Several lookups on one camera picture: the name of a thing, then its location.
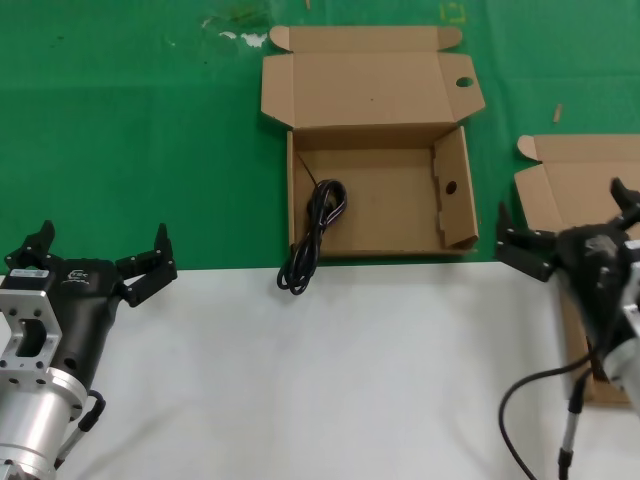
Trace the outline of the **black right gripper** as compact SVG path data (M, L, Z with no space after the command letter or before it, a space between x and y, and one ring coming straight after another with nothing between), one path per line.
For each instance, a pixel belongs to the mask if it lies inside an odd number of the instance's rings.
M639 356L639 335L624 312L633 263L627 230L639 222L640 199L619 177L610 193L620 209L613 220L557 233L517 227L501 202L495 259L541 282L558 268L599 358L632 361Z

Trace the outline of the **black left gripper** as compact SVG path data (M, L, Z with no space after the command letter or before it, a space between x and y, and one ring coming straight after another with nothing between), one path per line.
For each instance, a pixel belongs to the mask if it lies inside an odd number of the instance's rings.
M90 389L121 298L137 307L177 279L172 243L167 226L160 223L151 250L114 264L98 259L62 260L49 252L54 238L53 222L45 220L37 232L27 235L19 248L5 256L5 263L10 270L54 273L47 295L61 339L51 366Z

